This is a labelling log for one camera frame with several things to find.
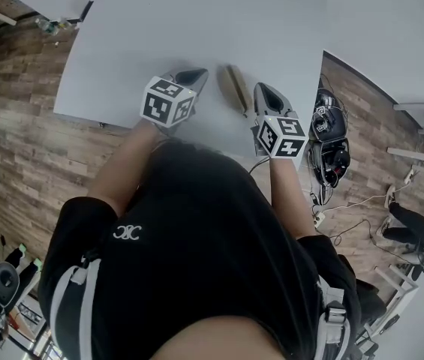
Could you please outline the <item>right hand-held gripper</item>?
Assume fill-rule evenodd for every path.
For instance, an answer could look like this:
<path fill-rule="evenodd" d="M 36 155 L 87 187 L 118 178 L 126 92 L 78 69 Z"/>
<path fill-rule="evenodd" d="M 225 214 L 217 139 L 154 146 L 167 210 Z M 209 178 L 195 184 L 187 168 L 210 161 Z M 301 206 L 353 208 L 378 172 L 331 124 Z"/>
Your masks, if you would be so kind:
<path fill-rule="evenodd" d="M 308 136 L 290 101 L 277 89 L 264 82 L 254 87 L 256 155 L 294 159 L 302 153 Z"/>

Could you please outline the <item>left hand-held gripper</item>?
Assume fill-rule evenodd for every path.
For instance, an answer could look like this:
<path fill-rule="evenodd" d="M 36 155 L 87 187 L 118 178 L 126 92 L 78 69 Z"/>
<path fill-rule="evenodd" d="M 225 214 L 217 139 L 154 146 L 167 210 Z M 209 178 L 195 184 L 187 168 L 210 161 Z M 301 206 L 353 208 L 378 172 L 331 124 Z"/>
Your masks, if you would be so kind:
<path fill-rule="evenodd" d="M 175 68 L 154 76 L 145 87 L 140 117 L 163 128 L 187 120 L 208 77 L 208 70 L 201 67 Z"/>

